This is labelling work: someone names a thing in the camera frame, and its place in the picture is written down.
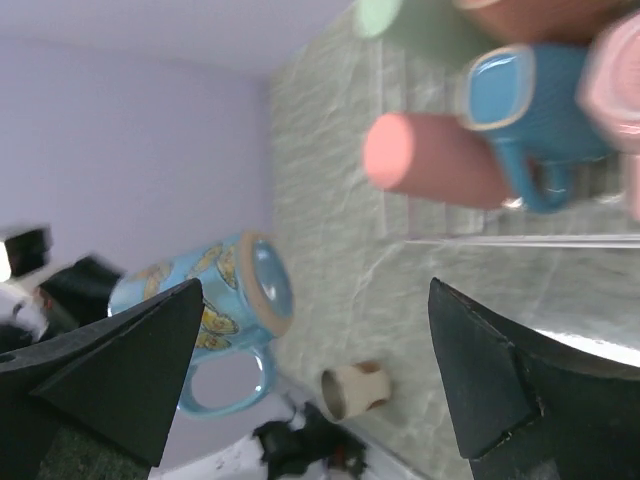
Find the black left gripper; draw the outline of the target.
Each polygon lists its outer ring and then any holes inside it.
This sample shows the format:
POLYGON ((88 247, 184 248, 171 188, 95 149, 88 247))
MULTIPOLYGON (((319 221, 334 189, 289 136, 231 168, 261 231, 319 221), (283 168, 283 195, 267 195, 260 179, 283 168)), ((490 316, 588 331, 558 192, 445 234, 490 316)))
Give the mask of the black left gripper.
POLYGON ((54 261, 48 227, 1 229, 1 343, 33 345, 107 316, 123 272, 97 255, 54 261))

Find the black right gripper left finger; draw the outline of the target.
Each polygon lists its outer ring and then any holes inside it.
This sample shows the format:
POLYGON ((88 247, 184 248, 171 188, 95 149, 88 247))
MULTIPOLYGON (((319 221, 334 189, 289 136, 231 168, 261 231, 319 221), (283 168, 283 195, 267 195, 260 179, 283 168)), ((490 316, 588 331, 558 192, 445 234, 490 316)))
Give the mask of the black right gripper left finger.
POLYGON ((4 479, 145 479, 159 465, 203 311, 188 280, 1 355, 4 479))

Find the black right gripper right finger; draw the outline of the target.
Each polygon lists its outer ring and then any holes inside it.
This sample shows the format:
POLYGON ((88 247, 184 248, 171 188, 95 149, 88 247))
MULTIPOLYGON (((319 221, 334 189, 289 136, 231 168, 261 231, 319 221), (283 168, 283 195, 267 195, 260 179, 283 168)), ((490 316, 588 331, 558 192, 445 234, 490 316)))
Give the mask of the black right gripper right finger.
POLYGON ((542 335, 437 278, 428 316, 474 478, 638 478, 638 368, 542 335))

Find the blue mug orange interior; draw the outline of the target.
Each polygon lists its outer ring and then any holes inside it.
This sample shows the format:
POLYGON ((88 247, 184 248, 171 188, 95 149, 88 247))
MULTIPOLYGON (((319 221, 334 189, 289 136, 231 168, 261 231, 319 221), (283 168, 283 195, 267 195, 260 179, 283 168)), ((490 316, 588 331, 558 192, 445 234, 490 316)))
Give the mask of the blue mug orange interior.
POLYGON ((201 283, 203 313, 178 409, 202 417, 245 410, 266 397, 274 385, 276 362, 269 344, 282 337, 294 320, 294 294, 286 266, 269 235, 243 231, 122 277, 111 292, 108 313, 118 314, 191 279, 201 283), (192 387, 197 368, 237 352, 254 356, 261 372, 259 383, 234 404, 201 404, 192 387))

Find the stainless steel cup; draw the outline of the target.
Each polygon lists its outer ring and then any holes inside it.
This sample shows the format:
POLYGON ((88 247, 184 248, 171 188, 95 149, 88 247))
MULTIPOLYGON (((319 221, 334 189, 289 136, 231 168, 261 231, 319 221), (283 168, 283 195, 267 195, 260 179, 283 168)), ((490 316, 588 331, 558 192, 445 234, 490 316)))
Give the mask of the stainless steel cup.
POLYGON ((392 383, 379 362, 367 360, 325 369, 320 389, 329 418, 342 422, 387 403, 392 383))

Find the tall pink plastic cup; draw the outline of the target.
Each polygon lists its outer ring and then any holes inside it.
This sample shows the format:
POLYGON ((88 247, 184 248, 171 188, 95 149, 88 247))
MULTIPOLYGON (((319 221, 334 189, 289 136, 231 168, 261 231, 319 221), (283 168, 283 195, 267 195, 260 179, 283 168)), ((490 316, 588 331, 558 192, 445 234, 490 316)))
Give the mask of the tall pink plastic cup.
POLYGON ((390 112, 373 123, 362 163, 378 189, 493 210, 513 196, 487 142, 452 115, 390 112))

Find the blue flowered mug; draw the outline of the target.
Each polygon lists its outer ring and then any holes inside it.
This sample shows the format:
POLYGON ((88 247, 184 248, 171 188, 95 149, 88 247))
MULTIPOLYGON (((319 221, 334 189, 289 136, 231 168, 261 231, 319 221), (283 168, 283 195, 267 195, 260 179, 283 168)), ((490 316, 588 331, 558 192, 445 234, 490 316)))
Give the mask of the blue flowered mug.
POLYGON ((585 47, 511 44, 473 60, 456 91, 461 124, 484 137, 515 194, 537 213, 571 197, 573 165, 613 149, 576 101, 585 47))

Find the white and pink mug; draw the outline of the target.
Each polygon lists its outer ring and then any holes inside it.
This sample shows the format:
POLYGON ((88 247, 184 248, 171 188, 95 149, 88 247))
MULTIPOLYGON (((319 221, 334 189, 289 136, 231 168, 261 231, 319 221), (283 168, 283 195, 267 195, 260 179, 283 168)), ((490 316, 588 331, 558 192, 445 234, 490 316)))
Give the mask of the white and pink mug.
POLYGON ((614 22, 592 43, 578 104, 620 152, 627 209, 639 218, 639 12, 614 22))

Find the brown-pink ceramic mug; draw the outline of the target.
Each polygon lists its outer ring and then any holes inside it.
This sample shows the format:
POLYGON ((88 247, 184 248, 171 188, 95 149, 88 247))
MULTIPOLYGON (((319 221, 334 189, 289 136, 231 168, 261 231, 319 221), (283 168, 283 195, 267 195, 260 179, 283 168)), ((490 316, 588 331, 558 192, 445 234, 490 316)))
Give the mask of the brown-pink ceramic mug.
POLYGON ((632 1, 498 0, 453 5, 504 43, 557 42, 586 45, 634 8, 632 1))

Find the tall green plastic cup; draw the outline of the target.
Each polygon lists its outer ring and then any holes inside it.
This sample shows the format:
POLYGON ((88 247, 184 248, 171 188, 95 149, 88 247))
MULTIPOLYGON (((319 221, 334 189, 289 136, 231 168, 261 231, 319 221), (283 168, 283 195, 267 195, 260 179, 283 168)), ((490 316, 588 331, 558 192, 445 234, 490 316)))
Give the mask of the tall green plastic cup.
POLYGON ((382 39, 455 70, 499 47, 451 1, 361 0, 353 25, 362 39, 382 39))

